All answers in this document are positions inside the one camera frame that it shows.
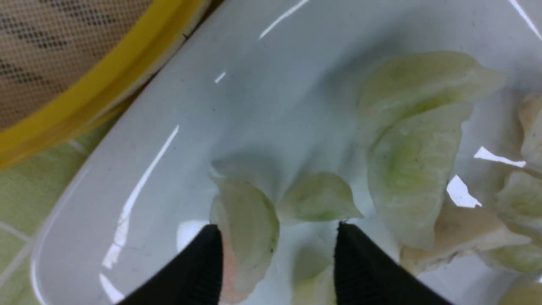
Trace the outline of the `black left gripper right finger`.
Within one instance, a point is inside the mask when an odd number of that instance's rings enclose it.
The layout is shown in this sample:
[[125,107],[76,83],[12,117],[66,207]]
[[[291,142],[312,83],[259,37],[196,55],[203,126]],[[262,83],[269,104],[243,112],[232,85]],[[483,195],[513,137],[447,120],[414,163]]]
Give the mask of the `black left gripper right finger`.
[[358,226],[340,222],[334,250],[338,305],[449,305],[375,244]]

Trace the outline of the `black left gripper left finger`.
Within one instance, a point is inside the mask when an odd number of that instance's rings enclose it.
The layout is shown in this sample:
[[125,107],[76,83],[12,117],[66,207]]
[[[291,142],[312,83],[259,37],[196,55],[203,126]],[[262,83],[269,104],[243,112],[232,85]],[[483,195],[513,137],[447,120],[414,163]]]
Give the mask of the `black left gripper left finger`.
[[218,305],[224,252],[217,225],[206,225],[183,251],[121,305]]

